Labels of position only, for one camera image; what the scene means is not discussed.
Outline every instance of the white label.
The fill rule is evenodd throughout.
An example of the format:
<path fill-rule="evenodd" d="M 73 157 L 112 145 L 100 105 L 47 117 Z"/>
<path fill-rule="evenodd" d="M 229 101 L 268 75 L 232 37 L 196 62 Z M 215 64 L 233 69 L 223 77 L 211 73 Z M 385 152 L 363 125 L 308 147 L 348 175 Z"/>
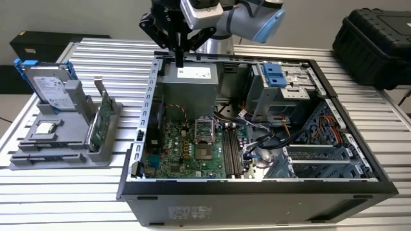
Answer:
<path fill-rule="evenodd" d="M 241 111 L 240 111 L 240 113 L 239 113 L 239 117 L 244 117 L 244 115 L 247 114 L 247 111 L 243 109 Z"/>
<path fill-rule="evenodd" d="M 209 67 L 187 66 L 177 69 L 177 78 L 204 78 L 211 79 Z"/>
<path fill-rule="evenodd" d="M 212 206 L 168 206 L 169 218 L 173 220 L 184 219 L 209 219 Z"/>
<path fill-rule="evenodd" d="M 32 49 L 32 48 L 25 48 L 24 50 L 25 50 L 27 53 L 36 54 L 36 50 Z"/>
<path fill-rule="evenodd" d="M 35 77 L 35 81 L 48 103 L 59 109 L 73 109 L 75 105 L 65 92 L 64 84 L 56 77 Z"/>

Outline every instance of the metal rail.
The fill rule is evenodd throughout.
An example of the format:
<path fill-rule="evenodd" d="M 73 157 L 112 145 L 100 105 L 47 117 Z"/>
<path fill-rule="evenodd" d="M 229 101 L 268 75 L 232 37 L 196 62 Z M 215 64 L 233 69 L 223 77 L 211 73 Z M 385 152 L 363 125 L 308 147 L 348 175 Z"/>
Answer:
<path fill-rule="evenodd" d="M 10 153 L 33 123 L 33 96 L 0 139 L 0 225 L 15 229 L 141 229 L 127 203 L 116 202 L 125 149 L 136 135 L 153 51 L 149 41 L 84 39 L 71 44 L 60 60 L 69 58 L 85 94 L 100 100 L 93 77 L 124 104 L 111 165 L 99 169 L 9 171 Z M 236 46 L 236 54 L 313 59 L 391 177 L 400 194 L 337 224 L 291 226 L 203 226 L 191 230 L 411 230 L 411 121 L 384 92 L 359 86 L 323 49 Z"/>

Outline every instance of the motherboard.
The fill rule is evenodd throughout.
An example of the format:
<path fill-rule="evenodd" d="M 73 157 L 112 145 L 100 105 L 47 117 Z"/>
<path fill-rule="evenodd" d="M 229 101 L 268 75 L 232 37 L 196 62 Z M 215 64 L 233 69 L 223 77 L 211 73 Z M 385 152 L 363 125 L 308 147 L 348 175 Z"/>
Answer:
<path fill-rule="evenodd" d="M 165 124 L 161 152 L 148 156 L 147 178 L 227 178 L 224 128 L 215 127 L 212 122 L 207 128 L 205 122 L 201 120 L 200 123 L 188 126 L 173 122 Z M 236 157 L 241 164 L 240 147 L 247 142 L 244 127 L 236 129 L 236 136 Z"/>

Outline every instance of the black rectangular case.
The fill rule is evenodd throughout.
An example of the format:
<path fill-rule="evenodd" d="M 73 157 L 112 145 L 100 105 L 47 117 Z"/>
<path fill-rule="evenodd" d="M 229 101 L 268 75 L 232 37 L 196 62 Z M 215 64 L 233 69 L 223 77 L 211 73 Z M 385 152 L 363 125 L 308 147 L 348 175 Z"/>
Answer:
<path fill-rule="evenodd" d="M 109 35 L 21 31 L 9 44 L 21 60 L 53 63 L 69 42 L 80 42 L 83 38 L 109 39 L 111 37 Z"/>
<path fill-rule="evenodd" d="M 411 12 L 353 10 L 332 44 L 355 81 L 377 89 L 411 84 Z"/>

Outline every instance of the white floor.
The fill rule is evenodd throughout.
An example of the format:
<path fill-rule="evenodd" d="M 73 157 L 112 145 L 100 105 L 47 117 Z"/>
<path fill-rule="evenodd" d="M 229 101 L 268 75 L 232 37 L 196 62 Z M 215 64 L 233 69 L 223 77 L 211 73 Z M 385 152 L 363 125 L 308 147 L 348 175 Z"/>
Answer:
<path fill-rule="evenodd" d="M 13 121 L 31 96 L 0 94 L 0 117 Z M 9 126 L 10 123 L 0 120 L 0 137 Z"/>

